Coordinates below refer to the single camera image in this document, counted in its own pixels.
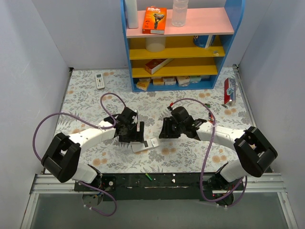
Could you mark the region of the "white battery cover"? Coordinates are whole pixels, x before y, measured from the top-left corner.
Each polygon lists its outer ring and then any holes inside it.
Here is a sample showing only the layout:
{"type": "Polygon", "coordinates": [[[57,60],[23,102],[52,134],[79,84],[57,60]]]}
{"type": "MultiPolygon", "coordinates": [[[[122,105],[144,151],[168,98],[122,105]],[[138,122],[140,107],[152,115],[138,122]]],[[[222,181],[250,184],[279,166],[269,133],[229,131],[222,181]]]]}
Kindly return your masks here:
{"type": "Polygon", "coordinates": [[[149,147],[156,148],[159,146],[159,142],[157,138],[152,138],[149,140],[149,147]]]}

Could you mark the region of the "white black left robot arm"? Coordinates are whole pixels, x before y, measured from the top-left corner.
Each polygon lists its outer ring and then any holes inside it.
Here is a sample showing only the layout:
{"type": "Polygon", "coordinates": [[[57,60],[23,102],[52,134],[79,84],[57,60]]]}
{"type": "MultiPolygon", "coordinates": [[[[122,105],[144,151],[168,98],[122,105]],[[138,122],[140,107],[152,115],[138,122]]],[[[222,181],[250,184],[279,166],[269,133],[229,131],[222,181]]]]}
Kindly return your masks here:
{"type": "Polygon", "coordinates": [[[119,138],[120,142],[143,142],[144,122],[138,121],[138,113],[125,107],[120,114],[108,116],[99,124],[76,134],[58,133],[50,143],[41,164],[61,183],[70,179],[85,182],[89,190],[101,187],[100,172],[93,166],[79,162],[81,153],[101,142],[119,138]]]}

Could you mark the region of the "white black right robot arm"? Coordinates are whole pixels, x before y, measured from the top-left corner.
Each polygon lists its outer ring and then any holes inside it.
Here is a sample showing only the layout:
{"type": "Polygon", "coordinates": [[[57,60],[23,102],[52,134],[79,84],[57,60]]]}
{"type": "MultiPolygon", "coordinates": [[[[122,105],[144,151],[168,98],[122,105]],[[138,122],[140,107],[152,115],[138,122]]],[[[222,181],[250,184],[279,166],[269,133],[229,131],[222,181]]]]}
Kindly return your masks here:
{"type": "Polygon", "coordinates": [[[206,187],[225,190],[244,176],[261,177],[278,156],[275,148],[257,127],[251,126],[247,130],[214,127],[207,120],[193,119],[180,106],[172,110],[170,117],[164,118],[159,138],[175,139],[182,134],[199,141],[213,141],[235,150],[238,155],[237,160],[226,163],[204,181],[206,187]]]}

